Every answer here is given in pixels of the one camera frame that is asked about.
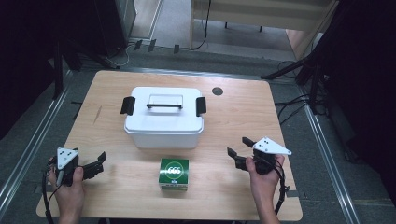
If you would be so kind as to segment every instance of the cable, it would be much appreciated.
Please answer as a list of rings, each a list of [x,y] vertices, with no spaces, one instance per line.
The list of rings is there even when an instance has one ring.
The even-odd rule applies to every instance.
[[[307,103],[302,104],[300,107],[298,107],[296,110],[294,110],[287,118],[285,118],[282,122],[280,122],[279,124],[282,125],[283,123],[285,123],[288,119],[290,119],[291,117],[293,117],[294,115],[296,115],[304,106],[306,106]]]
[[[300,102],[304,102],[304,101],[307,101],[307,100],[298,100],[293,103],[296,104],[296,103],[300,103]],[[275,106],[289,105],[289,104],[290,104],[290,102],[281,102],[281,103],[275,103]]]
[[[191,50],[199,49],[206,41],[206,37],[207,37],[207,21],[209,20],[209,12],[210,12],[210,5],[211,4],[212,4],[212,0],[209,0],[209,6],[207,8],[206,23],[205,23],[205,38],[204,38],[204,41],[202,42],[202,44],[200,46],[198,46],[197,48],[191,49]]]
[[[280,118],[280,114],[281,114],[282,111],[286,108],[286,106],[299,103],[299,102],[297,102],[298,99],[300,99],[300,98],[302,98],[302,97],[305,97],[305,96],[308,96],[308,95],[309,95],[309,94],[304,94],[304,95],[298,96],[298,97],[292,99],[291,101],[289,101],[288,103],[285,103],[285,105],[283,105],[283,107],[282,107],[282,108],[279,110],[279,112],[277,113],[277,117]]]
[[[43,193],[43,200],[44,200],[44,205],[46,207],[46,218],[49,224],[54,224],[53,219],[52,219],[52,214],[50,213],[50,203],[47,198],[47,176],[48,176],[48,171],[49,171],[49,166],[47,165],[47,171],[43,172],[43,177],[41,181],[41,190]]]
[[[279,66],[280,66],[282,63],[295,63],[295,62],[294,62],[294,61],[283,61],[283,62],[281,62],[281,63],[279,63],[279,64],[277,65],[277,71],[280,71]],[[292,70],[292,73],[294,74],[294,77],[289,77],[289,76],[287,76],[287,74],[285,74],[285,75],[283,75],[283,76],[284,76],[284,77],[288,77],[288,78],[296,78],[296,77],[297,77],[297,74],[295,73],[294,70]]]
[[[276,204],[276,208],[275,208],[275,213],[277,214],[279,212],[280,207],[282,206],[282,203],[285,201],[285,195],[286,195],[286,191],[289,190],[289,186],[285,186],[285,171],[283,170],[282,165],[279,163],[279,161],[276,160],[278,166],[280,168],[280,171],[276,168],[275,165],[271,164],[271,162],[269,162],[268,160],[261,158],[260,156],[256,156],[256,159],[259,159],[260,161],[263,161],[265,163],[267,163],[269,166],[271,166],[273,168],[273,170],[277,173],[277,175],[279,176],[279,183],[280,183],[280,188],[279,188],[279,199],[277,200],[277,204]]]
[[[126,63],[114,63],[113,61],[111,61],[108,57],[106,57],[106,59],[109,61],[109,62],[111,62],[111,63],[113,63],[114,65],[116,65],[116,66],[124,66],[125,64],[127,64],[128,62],[129,62],[129,54],[128,54],[128,48],[130,48],[131,46],[133,46],[133,44],[132,45],[130,45],[130,46],[128,46],[126,49],[125,49],[125,53],[126,53],[126,56],[127,56],[127,61],[126,61]]]
[[[62,184],[61,184],[60,186],[58,186],[58,188],[56,188],[56,190],[53,191],[53,192],[51,193],[51,195],[49,196],[49,203],[50,203],[50,199],[52,198],[52,196],[56,193],[56,191],[58,191],[58,189],[59,189],[61,186],[62,186]]]

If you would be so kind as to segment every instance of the container lid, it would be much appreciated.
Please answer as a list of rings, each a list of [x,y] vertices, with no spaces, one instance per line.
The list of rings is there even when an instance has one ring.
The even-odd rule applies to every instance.
[[[197,112],[197,89],[136,87],[134,108],[125,120],[128,133],[200,133],[204,120]]]

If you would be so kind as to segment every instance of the black handle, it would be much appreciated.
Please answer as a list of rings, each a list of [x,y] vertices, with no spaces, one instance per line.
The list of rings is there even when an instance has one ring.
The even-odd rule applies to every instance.
[[[134,113],[134,102],[136,99],[133,96],[128,96],[123,99],[121,114],[132,115]]]
[[[155,104],[147,104],[148,108],[152,108],[152,107],[177,107],[179,109],[183,108],[182,105],[155,105]]]
[[[196,98],[195,106],[197,117],[200,117],[201,114],[206,113],[206,98],[204,96]]]

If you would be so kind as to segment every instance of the wooden table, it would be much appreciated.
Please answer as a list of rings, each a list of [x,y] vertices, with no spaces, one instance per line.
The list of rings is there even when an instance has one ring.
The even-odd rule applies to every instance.
[[[122,99],[138,86],[197,88],[206,97],[205,129],[195,149],[138,149],[123,129]],[[217,96],[212,89],[220,87]],[[249,188],[248,172],[234,168],[227,147],[240,156],[252,150],[242,136],[258,141],[264,136],[284,145],[269,84],[265,81],[223,77],[155,75],[101,71],[70,132],[66,148],[79,149],[80,164],[96,161],[106,152],[105,171],[84,181],[87,196],[84,217],[259,219]],[[187,191],[161,190],[161,158],[190,160]],[[286,184],[296,190],[288,158]],[[277,202],[278,190],[274,203]],[[56,201],[51,212],[59,216]],[[44,216],[42,200],[37,213]],[[298,197],[288,197],[278,214],[281,220],[299,220]]]

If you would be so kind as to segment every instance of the white plastic container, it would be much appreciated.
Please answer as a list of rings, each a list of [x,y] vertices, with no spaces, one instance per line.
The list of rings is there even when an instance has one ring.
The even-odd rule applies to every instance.
[[[139,148],[195,148],[204,130],[205,97],[197,89],[136,87],[124,99],[124,129]]]

